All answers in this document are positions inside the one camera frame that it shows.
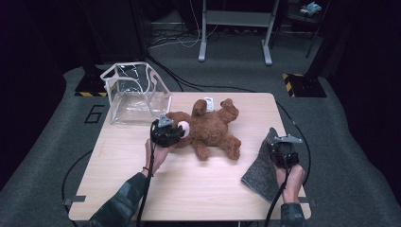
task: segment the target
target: person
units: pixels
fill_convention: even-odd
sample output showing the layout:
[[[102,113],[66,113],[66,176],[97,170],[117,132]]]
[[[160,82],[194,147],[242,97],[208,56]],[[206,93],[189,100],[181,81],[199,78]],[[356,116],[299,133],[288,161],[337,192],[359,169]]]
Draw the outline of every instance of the person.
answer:
[[[274,168],[277,184],[280,186],[286,179],[286,170],[276,165],[274,165]],[[287,179],[287,185],[281,194],[283,198],[283,204],[281,205],[282,227],[308,226],[298,198],[298,193],[301,190],[304,178],[305,171],[300,165],[295,165],[291,168]]]
[[[120,189],[106,201],[84,224],[85,227],[128,226],[138,208],[139,201],[144,196],[146,180],[149,174],[154,174],[166,160],[168,153],[175,148],[155,146],[152,173],[149,173],[151,143],[145,143],[146,163],[141,172],[127,180]],[[277,183],[280,186],[286,178],[283,168],[275,167]],[[282,226],[307,226],[304,213],[298,199],[305,172],[299,165],[293,166],[287,180],[286,189],[282,193],[284,204],[281,206]]]

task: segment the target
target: light wood tabletop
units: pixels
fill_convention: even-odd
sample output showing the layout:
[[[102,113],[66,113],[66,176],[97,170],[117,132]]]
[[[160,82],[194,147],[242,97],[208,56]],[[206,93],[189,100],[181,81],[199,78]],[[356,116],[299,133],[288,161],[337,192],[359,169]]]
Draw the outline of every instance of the light wood tabletop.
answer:
[[[176,148],[151,179],[142,220],[263,220],[270,204],[240,180],[259,152],[270,127],[286,135],[273,95],[268,93],[172,93],[171,112],[191,114],[196,100],[212,97],[215,110],[231,98],[239,109],[229,132],[241,140],[240,157],[230,160],[220,148],[211,148],[207,161],[200,161],[192,146]],[[110,124],[110,112],[97,139],[69,218],[88,220],[120,186],[142,170],[148,126]],[[300,196],[305,196],[302,188]],[[272,219],[280,218],[280,199]],[[310,207],[302,204],[304,215]]]

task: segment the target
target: brown plush toy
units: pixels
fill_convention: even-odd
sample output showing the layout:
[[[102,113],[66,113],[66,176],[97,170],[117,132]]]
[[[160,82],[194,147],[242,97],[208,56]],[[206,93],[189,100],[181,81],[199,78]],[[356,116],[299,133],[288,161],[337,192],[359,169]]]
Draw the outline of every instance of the brown plush toy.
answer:
[[[206,112],[206,100],[199,99],[191,115],[184,112],[168,113],[166,116],[174,120],[173,126],[177,126],[180,121],[189,124],[189,134],[180,140],[177,148],[192,144],[198,158],[204,161],[210,154],[208,147],[220,147],[230,159],[237,160],[241,141],[228,132],[228,124],[236,120],[239,110],[230,98],[222,101],[220,106],[218,111]]]

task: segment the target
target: handheld controller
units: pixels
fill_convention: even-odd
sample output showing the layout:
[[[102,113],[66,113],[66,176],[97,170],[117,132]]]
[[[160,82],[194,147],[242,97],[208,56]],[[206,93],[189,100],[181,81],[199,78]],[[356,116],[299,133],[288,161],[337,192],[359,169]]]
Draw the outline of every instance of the handheld controller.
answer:
[[[173,127],[172,124],[173,120],[165,115],[153,121],[150,129],[151,141],[163,148],[170,147],[180,142],[180,139],[185,137],[187,133],[185,133],[182,126]]]
[[[298,153],[293,144],[302,143],[301,139],[292,135],[279,137],[274,128],[270,128],[268,135],[269,156],[277,167],[292,168],[299,163]]]

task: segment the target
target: transparent box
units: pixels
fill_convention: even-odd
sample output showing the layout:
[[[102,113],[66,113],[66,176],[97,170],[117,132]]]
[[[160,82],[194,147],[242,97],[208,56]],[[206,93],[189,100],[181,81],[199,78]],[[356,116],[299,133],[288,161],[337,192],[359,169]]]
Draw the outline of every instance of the transparent box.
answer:
[[[146,62],[116,63],[100,77],[109,97],[111,124],[149,125],[169,112],[171,93]]]

